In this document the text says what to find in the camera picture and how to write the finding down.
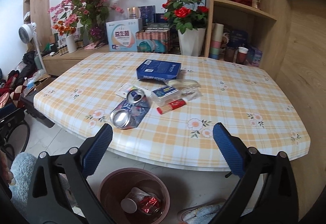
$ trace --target screw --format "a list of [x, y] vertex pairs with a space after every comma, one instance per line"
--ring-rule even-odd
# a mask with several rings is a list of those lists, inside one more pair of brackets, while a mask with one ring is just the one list
[[251, 153], [251, 154], [256, 154], [258, 151], [255, 147], [249, 147], [248, 148], [248, 151]]
[[286, 158], [286, 157], [287, 157], [286, 153], [283, 152], [283, 151], [280, 151], [279, 154], [280, 154], [280, 156], [281, 156], [282, 158]]
[[69, 150], [69, 153], [70, 154], [75, 154], [77, 153], [78, 149], [76, 147], [72, 147], [70, 150]]
[[45, 151], [41, 152], [39, 156], [40, 156], [41, 159], [45, 158], [46, 157], [46, 152]]

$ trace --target tiled floor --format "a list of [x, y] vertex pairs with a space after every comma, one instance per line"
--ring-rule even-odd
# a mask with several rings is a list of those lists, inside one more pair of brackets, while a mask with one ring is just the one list
[[[26, 114], [25, 120], [31, 128], [30, 140], [26, 151], [36, 157], [45, 150], [50, 155], [63, 154], [73, 146], [79, 147], [83, 142], [57, 125], [49, 129], [28, 114]], [[178, 223], [176, 214], [182, 209], [203, 204], [217, 198], [227, 198], [239, 180], [234, 175], [226, 179], [224, 177], [225, 172], [171, 169], [138, 162], [107, 151], [95, 174], [89, 176], [87, 181], [96, 194], [101, 181], [109, 173], [126, 167], [148, 170], [157, 175], [167, 186], [171, 197], [171, 207], [162, 224]], [[248, 207], [253, 207], [261, 186], [262, 180], [260, 179]], [[75, 208], [74, 211], [76, 213], [80, 212], [78, 208]]]

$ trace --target chair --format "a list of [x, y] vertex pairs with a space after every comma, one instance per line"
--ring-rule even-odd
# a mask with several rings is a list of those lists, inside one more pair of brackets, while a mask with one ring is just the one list
[[11, 99], [8, 104], [0, 108], [0, 149], [6, 154], [7, 158], [12, 162], [15, 158], [15, 150], [11, 144], [8, 144], [9, 138], [13, 131], [20, 125], [27, 127], [27, 135], [22, 152], [26, 150], [30, 127], [25, 121], [25, 113], [23, 108], [17, 108]]

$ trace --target pink trash bin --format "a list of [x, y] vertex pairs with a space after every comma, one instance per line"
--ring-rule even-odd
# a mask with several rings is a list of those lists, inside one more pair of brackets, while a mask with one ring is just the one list
[[[120, 202], [133, 187], [155, 194], [161, 200], [161, 209], [153, 215], [138, 210], [132, 214], [124, 212]], [[97, 198], [117, 224], [158, 224], [170, 208], [170, 195], [165, 184], [156, 175], [138, 168], [123, 168], [109, 174], [101, 182]]]

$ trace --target table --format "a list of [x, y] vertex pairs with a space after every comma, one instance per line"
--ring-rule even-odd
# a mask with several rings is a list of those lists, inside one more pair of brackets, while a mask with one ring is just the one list
[[308, 153], [309, 135], [297, 112], [268, 74], [259, 68], [152, 53], [96, 53], [77, 63], [34, 97], [35, 108], [80, 138], [94, 136], [123, 98], [125, 83], [153, 90], [164, 84], [138, 81], [145, 59], [180, 62], [182, 78], [201, 84], [201, 98], [164, 115], [152, 107], [138, 128], [113, 128], [109, 150], [171, 168], [229, 170], [212, 137], [222, 122], [231, 135], [261, 153], [285, 151], [290, 160]]

